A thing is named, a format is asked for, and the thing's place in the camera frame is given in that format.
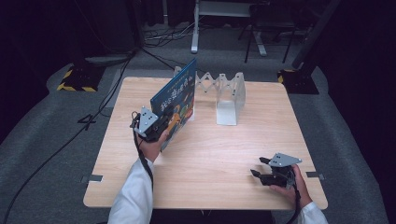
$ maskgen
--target book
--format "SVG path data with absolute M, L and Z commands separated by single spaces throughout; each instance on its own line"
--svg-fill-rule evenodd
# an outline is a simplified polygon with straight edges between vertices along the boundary
M 162 145 L 164 150 L 177 132 L 191 118 L 194 108 L 196 59 L 181 69 L 151 100 L 151 111 L 161 116 L 169 114 L 169 135 Z

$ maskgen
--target table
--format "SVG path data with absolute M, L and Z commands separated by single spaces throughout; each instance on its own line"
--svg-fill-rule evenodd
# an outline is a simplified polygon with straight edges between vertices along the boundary
M 248 8 L 251 3 L 233 2 L 208 2 L 195 0 L 194 10 L 194 31 L 192 34 L 191 53 L 198 52 L 199 39 L 199 16 L 227 16 L 227 17 L 250 17 Z M 253 32 L 257 47 L 261 56 L 267 56 L 264 44 L 262 43 L 262 32 Z
M 127 77 L 116 105 L 84 203 L 110 207 L 137 160 L 131 113 L 149 99 L 168 78 Z M 312 199 L 327 207 L 319 179 L 305 172 L 315 167 L 307 150 L 289 97 L 279 83 L 246 82 L 247 99 L 238 125 L 216 124 L 216 92 L 195 92 L 194 120 L 189 120 L 155 161 L 154 207 L 183 209 L 292 209 L 287 200 L 250 173 L 270 173 L 259 157 L 276 152 L 297 157 Z

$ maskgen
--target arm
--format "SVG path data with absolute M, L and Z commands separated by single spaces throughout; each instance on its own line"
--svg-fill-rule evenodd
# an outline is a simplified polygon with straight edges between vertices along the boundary
M 323 215 L 322 211 L 317 207 L 317 205 L 312 201 L 309 196 L 308 189 L 306 188 L 305 181 L 301 175 L 300 168 L 298 165 L 292 165 L 293 171 L 295 173 L 297 189 L 300 191 L 301 200 L 300 206 L 302 210 L 298 217 L 299 224 L 320 224 L 327 223 L 326 217 Z M 271 185 L 270 189 L 284 195 L 290 202 L 295 203 L 295 192 L 294 189 L 285 189 L 280 186 Z
M 151 172 L 154 172 L 153 163 L 160 154 L 161 144 L 167 136 L 168 131 L 164 131 L 160 140 L 155 143 L 144 142 L 137 136 Z M 151 219 L 152 207 L 151 180 L 142 161 L 137 159 L 111 207 L 108 223 L 147 224 Z

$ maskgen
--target chair leg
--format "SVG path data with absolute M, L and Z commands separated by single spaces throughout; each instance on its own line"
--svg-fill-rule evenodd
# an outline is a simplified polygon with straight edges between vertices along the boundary
M 245 32 L 245 30 L 247 29 L 247 27 L 248 27 L 248 25 L 244 27 L 244 29 L 242 30 L 241 34 L 240 34 L 239 37 L 238 37 L 238 40 L 241 39 L 242 34 Z
M 290 49 L 290 45 L 291 45 L 291 41 L 292 41 L 292 40 L 293 40 L 293 38 L 294 38 L 294 33 L 295 33 L 295 31 L 296 31 L 296 28 L 294 27 L 294 28 L 293 28 L 293 32 L 291 32 L 291 36 L 290 36 L 290 40 L 289 40 L 289 44 L 288 44 L 288 48 L 286 49 L 285 56 L 283 57 L 283 61 L 282 61 L 282 63 L 284 63 L 284 62 L 286 61 L 286 57 L 288 57 L 288 53 L 289 53 L 289 49 Z
M 245 56 L 245 63 L 248 62 L 248 52 L 250 50 L 250 43 L 251 43 L 251 38 L 253 37 L 253 26 L 250 28 L 250 34 L 248 36 L 248 42 L 247 42 L 247 54 Z

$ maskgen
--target sleeve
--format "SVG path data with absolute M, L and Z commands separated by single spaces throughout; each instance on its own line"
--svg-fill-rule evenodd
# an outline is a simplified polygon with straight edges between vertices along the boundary
M 154 165 L 148 161 L 151 171 Z M 153 206 L 151 179 L 141 160 L 137 159 L 110 210 L 108 223 L 150 222 Z
M 327 224 L 327 219 L 317 205 L 312 202 L 307 204 L 298 216 L 299 224 Z

